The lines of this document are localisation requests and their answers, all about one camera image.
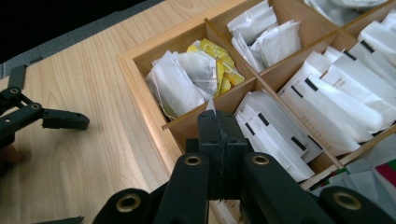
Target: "screw hole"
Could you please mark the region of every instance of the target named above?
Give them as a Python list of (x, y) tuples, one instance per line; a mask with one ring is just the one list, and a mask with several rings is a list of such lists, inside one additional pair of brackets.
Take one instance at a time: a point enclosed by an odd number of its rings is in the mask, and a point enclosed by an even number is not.
[(343, 191), (337, 191), (332, 197), (339, 205), (345, 207), (346, 209), (361, 209), (361, 202), (351, 194), (345, 193)]
[(264, 156), (254, 156), (251, 159), (253, 160), (254, 163), (259, 164), (259, 165), (265, 165), (270, 162), (270, 160), (268, 160), (268, 158), (266, 158)]
[(119, 199), (117, 202), (117, 210), (121, 213), (129, 213), (139, 207), (141, 203), (139, 195), (127, 194)]
[(188, 165), (198, 165), (202, 162), (202, 160), (199, 157), (191, 156), (191, 157), (186, 158), (186, 160), (184, 160), (184, 162), (186, 162), (186, 164), (188, 164)]

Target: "white tea bag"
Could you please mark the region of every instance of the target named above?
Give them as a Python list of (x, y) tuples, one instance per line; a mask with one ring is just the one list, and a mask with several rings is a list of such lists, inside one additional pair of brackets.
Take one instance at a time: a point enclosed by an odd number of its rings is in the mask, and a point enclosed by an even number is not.
[(238, 51), (238, 53), (248, 62), (248, 64), (256, 71), (260, 73), (264, 70), (263, 64), (260, 63), (259, 60), (252, 54), (250, 48), (248, 47), (247, 43), (245, 42), (244, 38), (241, 34), (234, 36), (231, 39), (231, 43), (233, 47)]
[(270, 145), (271, 142), (269, 144), (263, 142), (263, 139), (266, 139), (267, 135), (261, 131), (260, 123), (245, 121), (241, 112), (236, 114), (236, 121), (244, 136), (248, 138), (254, 151), (273, 156), (285, 170), (291, 167), (289, 159), (282, 151), (274, 150)]
[(321, 77), (329, 69), (331, 62), (322, 54), (312, 51), (305, 59), (302, 67), (294, 74), (289, 81), (280, 89), (278, 95), (289, 89), (292, 85), (306, 80), (309, 76)]
[(396, 8), (390, 10), (385, 19), (381, 21), (381, 24), (396, 32)]
[(358, 39), (364, 40), (373, 49), (382, 52), (392, 64), (396, 65), (396, 32), (379, 21), (373, 21), (361, 31)]
[(268, 136), (263, 140), (264, 144), (270, 143), (277, 152), (281, 152), (287, 158), (290, 163), (287, 171), (296, 182), (306, 180), (315, 174), (272, 125), (262, 125), (262, 132)]
[(309, 81), (328, 99), (333, 101), (340, 109), (348, 113), (350, 117), (356, 120), (366, 130), (367, 133), (373, 134), (381, 130), (383, 119), (380, 113), (365, 105), (356, 98), (337, 90), (333, 86), (320, 80), (317, 77), (310, 77)]
[(305, 154), (308, 134), (285, 111), (285, 108), (271, 99), (266, 92), (248, 92), (236, 109), (236, 111), (245, 110), (257, 111), (255, 116), (259, 115), (263, 122), (273, 125), (300, 157)]
[(169, 50), (154, 64), (146, 81), (170, 119), (184, 115), (205, 102)]
[(250, 46), (264, 30), (276, 23), (273, 8), (268, 1), (262, 1), (227, 23), (227, 27), (232, 36), (241, 34)]
[(343, 56), (330, 67), (322, 80), (381, 114), (381, 130), (396, 120), (395, 89), (359, 62)]
[(396, 67), (381, 52), (373, 50), (362, 40), (349, 53), (386, 80), (393, 88), (396, 88)]
[(304, 82), (295, 84), (294, 87), (305, 101), (316, 108), (319, 113), (328, 118), (340, 130), (343, 130), (344, 134), (351, 136), (355, 142), (366, 142), (373, 138), (365, 127), (329, 97), (331, 96), (330, 94), (324, 94), (309, 78)]
[(299, 21), (287, 21), (262, 33), (251, 47), (267, 67), (301, 49)]
[(343, 52), (333, 48), (332, 46), (327, 47), (323, 53), (323, 56), (329, 59), (330, 63), (334, 63), (335, 61), (337, 61), (337, 59), (339, 59), (343, 55), (344, 55)]
[(348, 134), (345, 134), (331, 120), (323, 116), (322, 113), (306, 101), (294, 86), (284, 91), (281, 95), (281, 100), (332, 155), (343, 155), (360, 147)]
[(203, 51), (179, 53), (177, 59), (194, 85), (214, 96), (218, 90), (216, 60)]

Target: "compartment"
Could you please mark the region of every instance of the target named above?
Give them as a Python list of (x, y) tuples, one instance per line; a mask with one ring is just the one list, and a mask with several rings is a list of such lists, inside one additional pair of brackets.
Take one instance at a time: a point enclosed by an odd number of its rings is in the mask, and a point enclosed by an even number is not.
[[(222, 15), (211, 19), (216, 30), (219, 31), (223, 42), (233, 48), (231, 43), (232, 34), (229, 32), (227, 23), (239, 16), (246, 10), (256, 6), (262, 0), (247, 1), (241, 7), (236, 7)], [(323, 36), (335, 31), (337, 27), (318, 13), (311, 10), (311, 8), (304, 5), (304, 3), (295, 0), (269, 0), (268, 4), (273, 7), (276, 14), (278, 24), (283, 24), (286, 21), (295, 20), (300, 21), (299, 37), (301, 40), (302, 49), (315, 41), (318, 41)]]
[[(285, 105), (281, 101), (281, 99), (277, 96), (277, 92), (301, 68), (304, 60), (309, 56), (309, 54), (312, 51), (323, 53), (326, 50), (326, 48), (329, 46), (338, 50), (351, 49), (356, 43), (358, 43), (358, 41), (353, 36), (345, 33), (343, 30), (335, 31), (331, 34), (322, 37), (317, 43), (307, 46), (297, 54), (292, 55), (286, 61), (276, 64), (270, 69), (264, 71), (264, 73), (260, 74), (260, 79), (262, 79), (262, 81), (268, 85), (268, 87), (270, 88), (270, 92), (273, 94), (273, 96), (279, 102), (281, 102), (281, 104)], [(361, 144), (361, 146), (357, 150), (336, 157), (336, 160), (333, 161), (334, 164), (337, 166), (337, 168), (343, 167), (344, 165), (350, 163), (351, 161), (354, 161), (357, 157), (359, 157), (359, 155), (361, 155), (365, 151), (373, 148), (373, 146), (375, 146), (378, 142), (380, 142), (390, 134), (395, 133), (395, 131), (396, 131), (396, 125), (393, 124), (391, 127), (377, 134), (372, 140), (364, 144)], [(334, 158), (326, 148), (324, 148), (324, 151), (328, 154), (330, 159)], [(320, 166), (320, 163), (315, 162), (315, 165), (312, 166), (313, 167)], [(303, 186), (305, 188), (311, 186), (311, 184), (315, 184), (315, 181), (312, 180), (307, 181), (303, 183)]]
[[(246, 66), (245, 63), (243, 63), (242, 61), (243, 58), (241, 58), (240, 55), (237, 54), (235, 50), (230, 49), (229, 46), (224, 45), (221, 42), (221, 38), (219, 38), (218, 32), (213, 30), (213, 27), (210, 24), (208, 24), (207, 20), (204, 20), (203, 23), (200, 25), (192, 27), (186, 33), (175, 36), (172, 39), (168, 39), (165, 43), (157, 46), (155, 49), (148, 50), (145, 53), (133, 58), (134, 63), (136, 64), (136, 67), (138, 68), (140, 73), (140, 77), (136, 77), (136, 78), (144, 79), (152, 68), (151, 63), (161, 58), (167, 50), (170, 50), (171, 52), (174, 51), (185, 52), (188, 46), (190, 46), (194, 41), (202, 40), (204, 38), (228, 50), (230, 56), (233, 58), (235, 62), (235, 67), (237, 71), (239, 72), (239, 74), (245, 77), (245, 82), (255, 78), (254, 73), (250, 70), (249, 67)], [(227, 95), (229, 95), (229, 92), (238, 91), (240, 85), (243, 85), (243, 83), (232, 87), (229, 91), (224, 92), (223, 94), (217, 97), (224, 97), (224, 96), (226, 97)], [(206, 105), (207, 102), (203, 105), (196, 107), (195, 109), (184, 114), (183, 116), (178, 117), (177, 119), (173, 119), (172, 121), (168, 120), (168, 123), (165, 124), (163, 127), (166, 129), (169, 126), (171, 126), (173, 123), (178, 123), (180, 120), (183, 120), (184, 118), (197, 115), (197, 113), (200, 113), (205, 110)]]

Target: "yellow tea bag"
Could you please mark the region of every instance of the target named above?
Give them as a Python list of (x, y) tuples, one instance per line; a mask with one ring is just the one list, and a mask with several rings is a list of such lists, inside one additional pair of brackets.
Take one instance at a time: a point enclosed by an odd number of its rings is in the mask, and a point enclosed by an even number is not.
[(224, 67), (218, 61), (216, 61), (216, 70), (218, 73), (218, 91), (215, 93), (215, 96), (218, 96), (220, 94), (221, 82), (222, 82), (223, 76), (224, 76)]
[(230, 82), (233, 84), (233, 86), (236, 86), (243, 81), (245, 81), (245, 78), (240, 75), (235, 69), (229, 67), (227, 64), (224, 65), (224, 77), (226, 77)]
[(207, 40), (206, 38), (202, 39), (199, 44), (199, 48), (205, 53), (209, 54), (215, 59), (220, 59), (223, 63), (227, 63), (230, 67), (235, 66), (235, 62), (228, 54), (228, 51), (226, 49), (220, 47), (219, 45), (216, 45), (215, 43)]
[(231, 88), (231, 83), (227, 78), (224, 78), (221, 81), (221, 86), (220, 86), (220, 94), (228, 91)]

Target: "black bracket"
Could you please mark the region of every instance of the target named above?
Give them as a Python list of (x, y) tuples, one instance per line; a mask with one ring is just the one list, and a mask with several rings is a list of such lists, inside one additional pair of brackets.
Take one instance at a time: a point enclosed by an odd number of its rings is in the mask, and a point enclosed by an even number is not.
[(50, 129), (87, 130), (90, 123), (80, 113), (43, 108), (22, 94), (19, 87), (9, 87), (0, 92), (0, 116), (0, 148), (13, 143), (16, 131), (38, 119), (43, 119), (43, 128)]
[(167, 183), (116, 193), (93, 224), (204, 224), (208, 201), (227, 199), (240, 200), (246, 224), (395, 223), (353, 190), (329, 187), (318, 198), (303, 190), (274, 157), (251, 149), (233, 114), (205, 111), (198, 129)]

